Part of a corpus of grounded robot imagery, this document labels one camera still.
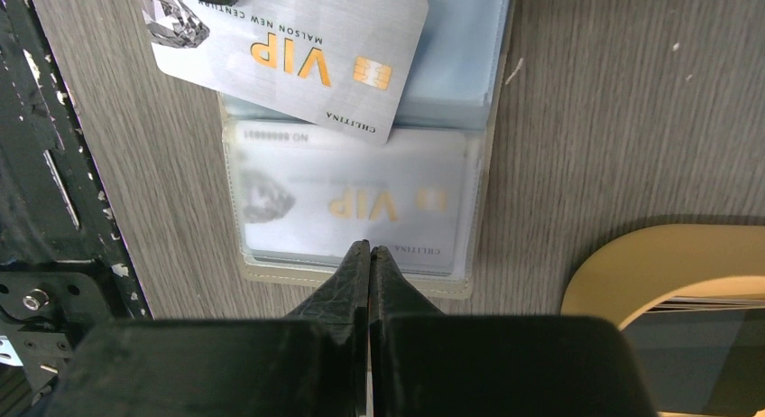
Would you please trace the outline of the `silver VIP card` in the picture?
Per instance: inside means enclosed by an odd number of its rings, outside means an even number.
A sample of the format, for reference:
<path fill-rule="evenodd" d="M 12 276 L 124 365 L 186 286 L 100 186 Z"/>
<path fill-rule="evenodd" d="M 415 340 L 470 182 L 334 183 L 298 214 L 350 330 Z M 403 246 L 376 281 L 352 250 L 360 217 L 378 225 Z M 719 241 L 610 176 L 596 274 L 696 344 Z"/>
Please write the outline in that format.
<path fill-rule="evenodd" d="M 357 240 L 403 268 L 463 260 L 477 141 L 401 128 L 372 145 L 314 125 L 238 121 L 224 131 L 240 246 L 259 260 L 328 264 Z"/>
<path fill-rule="evenodd" d="M 428 0 L 137 0 L 160 71 L 369 144 L 392 130 Z"/>

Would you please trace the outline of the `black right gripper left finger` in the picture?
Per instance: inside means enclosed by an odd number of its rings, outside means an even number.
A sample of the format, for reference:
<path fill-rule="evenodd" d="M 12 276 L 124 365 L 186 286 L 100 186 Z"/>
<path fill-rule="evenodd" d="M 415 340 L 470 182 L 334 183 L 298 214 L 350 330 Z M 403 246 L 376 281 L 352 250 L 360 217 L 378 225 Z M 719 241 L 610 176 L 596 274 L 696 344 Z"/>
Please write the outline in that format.
<path fill-rule="evenodd" d="M 287 315 L 116 321 L 78 345 L 39 416 L 362 416 L 371 249 Z"/>

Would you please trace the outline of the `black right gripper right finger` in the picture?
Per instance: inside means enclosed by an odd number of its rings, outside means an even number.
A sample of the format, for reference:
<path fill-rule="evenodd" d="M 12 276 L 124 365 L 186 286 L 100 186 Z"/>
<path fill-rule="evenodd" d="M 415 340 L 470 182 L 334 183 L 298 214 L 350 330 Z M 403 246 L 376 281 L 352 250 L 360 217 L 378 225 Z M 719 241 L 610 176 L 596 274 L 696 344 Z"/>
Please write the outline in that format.
<path fill-rule="evenodd" d="M 371 254 L 377 416 L 652 416 L 630 346 L 590 316 L 448 315 Z"/>

